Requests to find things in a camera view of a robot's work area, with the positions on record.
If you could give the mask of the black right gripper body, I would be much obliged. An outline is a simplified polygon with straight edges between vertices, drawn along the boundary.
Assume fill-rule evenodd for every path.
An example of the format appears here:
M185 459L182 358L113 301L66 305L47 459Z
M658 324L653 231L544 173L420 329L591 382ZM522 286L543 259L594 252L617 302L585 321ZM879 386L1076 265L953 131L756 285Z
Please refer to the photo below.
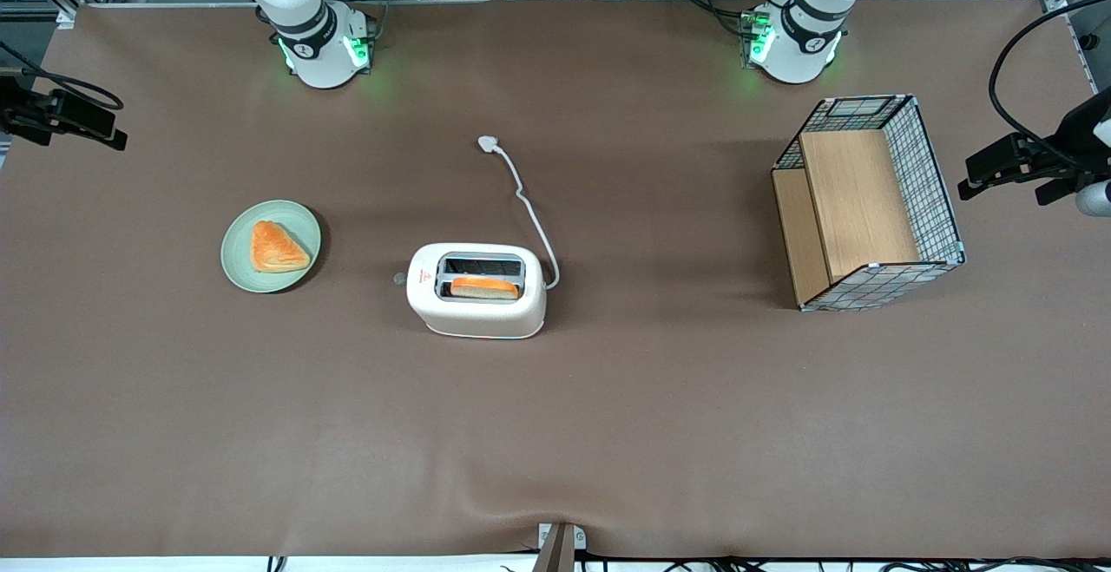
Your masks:
M16 77L1 78L1 130L36 144L50 144L53 136L47 116L51 96L26 89Z

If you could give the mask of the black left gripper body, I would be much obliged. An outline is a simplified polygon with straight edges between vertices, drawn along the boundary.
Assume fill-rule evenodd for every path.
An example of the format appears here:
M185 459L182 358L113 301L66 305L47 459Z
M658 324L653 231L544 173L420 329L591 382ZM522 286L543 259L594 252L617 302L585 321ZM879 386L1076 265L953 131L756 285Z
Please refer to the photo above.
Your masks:
M1108 106L1110 90L1100 90L1065 113L1054 133L1035 140L1041 150L1035 157L1039 178L1108 180Z

